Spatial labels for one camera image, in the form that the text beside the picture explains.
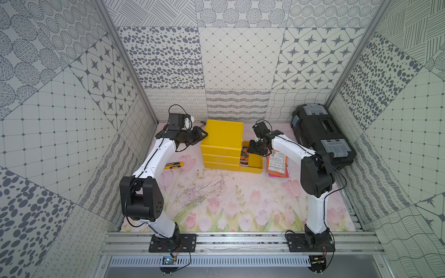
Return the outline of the yellow drawer cabinet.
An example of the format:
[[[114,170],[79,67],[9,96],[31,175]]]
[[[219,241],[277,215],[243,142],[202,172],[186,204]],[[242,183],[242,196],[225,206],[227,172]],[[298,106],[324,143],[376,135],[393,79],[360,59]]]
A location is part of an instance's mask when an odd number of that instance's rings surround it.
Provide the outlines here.
[[[200,143],[203,165],[207,169],[239,171],[243,145],[243,123],[209,119]]]

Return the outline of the marigold seed bag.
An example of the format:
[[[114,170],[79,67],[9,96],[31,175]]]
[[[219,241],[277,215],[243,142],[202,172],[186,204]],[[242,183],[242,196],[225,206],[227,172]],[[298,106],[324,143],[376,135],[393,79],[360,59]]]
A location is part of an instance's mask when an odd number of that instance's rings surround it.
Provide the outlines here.
[[[248,167],[249,165],[249,152],[248,147],[243,147],[240,155],[240,165],[243,167]]]

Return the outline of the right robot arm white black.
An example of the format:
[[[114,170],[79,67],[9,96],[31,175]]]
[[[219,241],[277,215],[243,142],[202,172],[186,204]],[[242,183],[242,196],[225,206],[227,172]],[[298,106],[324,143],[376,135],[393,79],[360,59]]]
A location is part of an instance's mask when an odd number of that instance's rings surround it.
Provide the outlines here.
[[[264,122],[255,124],[253,131],[256,138],[249,143],[249,153],[266,157],[271,156],[272,151],[278,151],[301,168],[300,185],[308,197],[307,241],[316,245],[329,240],[325,201],[335,183],[335,168],[331,166],[329,155],[308,149],[279,130],[270,130]]]

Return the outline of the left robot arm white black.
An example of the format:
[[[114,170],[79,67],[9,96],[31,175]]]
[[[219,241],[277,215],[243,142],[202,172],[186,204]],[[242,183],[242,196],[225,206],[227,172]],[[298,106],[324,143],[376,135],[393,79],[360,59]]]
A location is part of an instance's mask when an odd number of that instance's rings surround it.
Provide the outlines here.
[[[158,183],[180,144],[186,147],[196,145],[207,136],[208,133],[199,126],[191,129],[165,128],[156,135],[154,148],[146,160],[132,176],[125,176],[119,182],[122,214],[127,220],[146,223],[158,238],[177,240],[179,229],[163,212],[164,198]]]

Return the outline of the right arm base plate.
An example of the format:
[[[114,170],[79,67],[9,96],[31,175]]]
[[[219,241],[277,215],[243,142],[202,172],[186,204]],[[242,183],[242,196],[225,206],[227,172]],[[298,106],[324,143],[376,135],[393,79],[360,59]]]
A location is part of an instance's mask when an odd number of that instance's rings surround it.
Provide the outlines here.
[[[311,231],[304,234],[286,231],[285,239],[291,253],[333,253],[336,251],[334,239],[329,230],[321,234],[313,234]]]

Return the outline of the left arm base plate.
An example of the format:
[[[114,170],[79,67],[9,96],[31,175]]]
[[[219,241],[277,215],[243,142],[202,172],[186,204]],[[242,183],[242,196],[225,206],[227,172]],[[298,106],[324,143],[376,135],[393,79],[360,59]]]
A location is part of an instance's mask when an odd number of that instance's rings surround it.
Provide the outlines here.
[[[178,234],[172,238],[153,235],[150,241],[150,253],[193,253],[196,249],[197,234]]]

